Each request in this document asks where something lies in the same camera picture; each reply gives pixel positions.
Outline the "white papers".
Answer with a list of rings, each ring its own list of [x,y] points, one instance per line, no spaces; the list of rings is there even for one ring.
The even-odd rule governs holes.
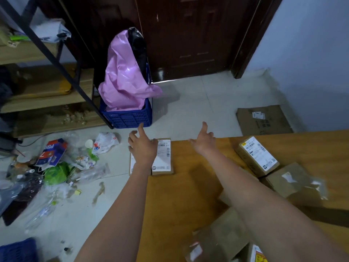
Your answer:
[[[31,25],[30,28],[42,42],[58,43],[72,37],[62,19],[46,20],[39,25]]]

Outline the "green plastic bag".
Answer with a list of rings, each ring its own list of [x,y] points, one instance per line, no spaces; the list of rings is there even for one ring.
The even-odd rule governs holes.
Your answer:
[[[54,167],[49,167],[44,170],[44,184],[58,185],[67,181],[68,176],[75,169],[74,166],[67,162],[59,162]]]

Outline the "person's left forearm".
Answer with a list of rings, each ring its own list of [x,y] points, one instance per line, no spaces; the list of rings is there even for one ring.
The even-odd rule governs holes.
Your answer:
[[[74,262],[136,262],[152,163],[134,165],[126,185]]]

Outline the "dark plastic bag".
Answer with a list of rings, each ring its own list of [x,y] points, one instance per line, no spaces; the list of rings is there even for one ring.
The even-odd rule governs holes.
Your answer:
[[[15,197],[14,201],[30,203],[42,188],[44,177],[40,173],[28,173],[20,179],[19,183],[24,186],[20,193]]]

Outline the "clear plastic bottle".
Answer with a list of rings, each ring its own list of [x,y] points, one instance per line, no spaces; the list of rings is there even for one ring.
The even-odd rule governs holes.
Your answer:
[[[56,199],[50,199],[46,202],[41,209],[39,209],[35,215],[26,223],[25,233],[30,233],[31,231],[37,229],[41,223],[46,220],[51,213],[54,212],[56,204],[58,201]]]

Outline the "person's right hand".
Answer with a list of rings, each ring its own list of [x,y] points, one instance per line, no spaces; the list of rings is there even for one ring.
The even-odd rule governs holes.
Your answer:
[[[199,131],[196,140],[201,142],[201,147],[200,150],[195,151],[205,158],[217,150],[214,133],[208,132],[208,125],[206,122],[202,123],[201,130]]]

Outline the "person's right forearm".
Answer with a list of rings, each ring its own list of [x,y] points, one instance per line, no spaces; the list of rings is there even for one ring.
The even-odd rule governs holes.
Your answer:
[[[349,262],[315,223],[215,148],[200,151],[268,262]]]

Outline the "black plastic bag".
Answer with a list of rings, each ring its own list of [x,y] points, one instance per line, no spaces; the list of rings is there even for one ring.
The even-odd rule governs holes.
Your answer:
[[[135,27],[130,27],[128,30],[128,42],[131,46],[133,55],[137,61],[139,69],[146,83],[151,82],[149,64],[147,59],[147,45],[142,34]]]

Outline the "pink plastic bag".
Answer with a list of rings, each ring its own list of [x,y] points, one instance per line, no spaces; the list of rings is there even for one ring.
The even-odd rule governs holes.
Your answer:
[[[143,78],[127,30],[118,33],[107,50],[105,78],[98,87],[107,111],[141,110],[147,98],[163,94],[159,86],[147,84]]]

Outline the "dark brown wooden door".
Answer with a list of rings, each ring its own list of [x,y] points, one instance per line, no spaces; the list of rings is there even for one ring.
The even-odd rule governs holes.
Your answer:
[[[136,0],[153,82],[227,70],[259,0]]]

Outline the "clear plastic wrapper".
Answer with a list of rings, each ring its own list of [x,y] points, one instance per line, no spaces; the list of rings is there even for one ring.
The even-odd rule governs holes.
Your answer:
[[[80,172],[73,172],[67,179],[68,183],[73,184],[88,184],[95,180],[101,179],[110,174],[108,164],[95,165],[92,168],[82,170]]]

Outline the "cardboard box with white label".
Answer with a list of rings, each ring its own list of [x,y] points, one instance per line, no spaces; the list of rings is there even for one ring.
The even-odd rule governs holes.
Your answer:
[[[242,141],[234,147],[234,150],[257,178],[268,175],[280,165],[255,136]]]

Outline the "flattened cardboard box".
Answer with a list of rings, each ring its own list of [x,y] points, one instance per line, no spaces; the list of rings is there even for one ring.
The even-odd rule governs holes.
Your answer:
[[[236,117],[242,136],[294,133],[280,105],[238,108]]]

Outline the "box with colourful label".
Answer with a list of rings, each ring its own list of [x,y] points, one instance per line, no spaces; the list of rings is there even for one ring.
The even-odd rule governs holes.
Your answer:
[[[245,262],[268,262],[265,255],[262,253],[259,246],[250,243],[248,245],[247,255]]]

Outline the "cardboard box in clear tape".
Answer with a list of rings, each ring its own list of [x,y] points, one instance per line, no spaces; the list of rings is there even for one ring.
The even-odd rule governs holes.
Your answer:
[[[329,199],[326,182],[294,162],[260,178],[260,182],[294,205],[321,207]]]

